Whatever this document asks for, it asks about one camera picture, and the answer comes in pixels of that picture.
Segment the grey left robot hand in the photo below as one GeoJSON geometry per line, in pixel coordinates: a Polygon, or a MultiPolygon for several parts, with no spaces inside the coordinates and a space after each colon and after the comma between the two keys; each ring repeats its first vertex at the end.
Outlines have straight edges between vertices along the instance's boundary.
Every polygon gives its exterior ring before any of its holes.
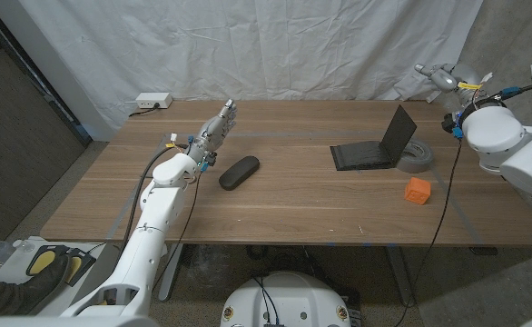
{"type": "Polygon", "coordinates": [[[229,131],[236,125],[237,105],[229,99],[220,112],[203,124],[193,138],[186,154],[197,163],[211,161],[222,146],[229,131]]]}

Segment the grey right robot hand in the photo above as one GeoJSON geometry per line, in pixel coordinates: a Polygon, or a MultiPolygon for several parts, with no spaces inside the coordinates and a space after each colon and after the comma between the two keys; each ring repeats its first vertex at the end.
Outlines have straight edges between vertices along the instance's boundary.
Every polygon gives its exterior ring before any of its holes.
{"type": "Polygon", "coordinates": [[[442,93],[453,92],[462,107],[468,106],[475,91],[460,88],[458,84],[479,84],[481,80],[481,76],[466,64],[415,64],[414,69],[425,75],[442,93]]]}

